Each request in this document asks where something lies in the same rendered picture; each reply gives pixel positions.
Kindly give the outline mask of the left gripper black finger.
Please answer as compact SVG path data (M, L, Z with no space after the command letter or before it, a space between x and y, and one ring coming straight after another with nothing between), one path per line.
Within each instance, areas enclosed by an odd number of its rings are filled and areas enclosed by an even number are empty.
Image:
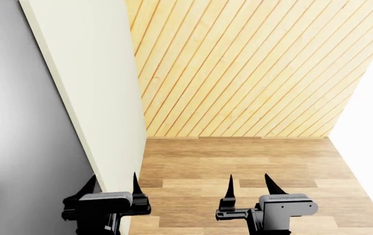
M97 177L93 174L88 182L75 194L77 199L80 199L82 196L93 193L95 185L97 183Z
M132 192L132 207L146 208L149 207L149 198L141 190L136 173L133 174L133 192Z

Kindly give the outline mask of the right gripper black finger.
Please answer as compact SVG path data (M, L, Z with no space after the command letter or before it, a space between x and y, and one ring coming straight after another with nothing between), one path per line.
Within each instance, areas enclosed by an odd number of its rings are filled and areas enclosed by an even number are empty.
M266 187L270 195L287 195L287 192L285 192L281 187L279 187L268 174L265 174L264 178Z
M233 188L233 176L230 175L228 189L226 191L225 196L222 199L220 199L218 208L219 210L234 210L235 203L236 199Z

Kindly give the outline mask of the cream white fridge door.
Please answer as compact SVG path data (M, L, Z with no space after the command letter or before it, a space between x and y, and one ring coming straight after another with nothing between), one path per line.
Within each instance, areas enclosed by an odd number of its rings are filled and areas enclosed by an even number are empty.
M19 0L103 191L132 191L147 138L125 0Z

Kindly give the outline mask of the grey fridge body panel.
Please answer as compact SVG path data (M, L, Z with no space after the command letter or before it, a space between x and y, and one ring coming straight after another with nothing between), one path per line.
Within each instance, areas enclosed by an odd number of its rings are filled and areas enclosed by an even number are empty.
M0 235L76 235L93 170L18 0L0 0Z

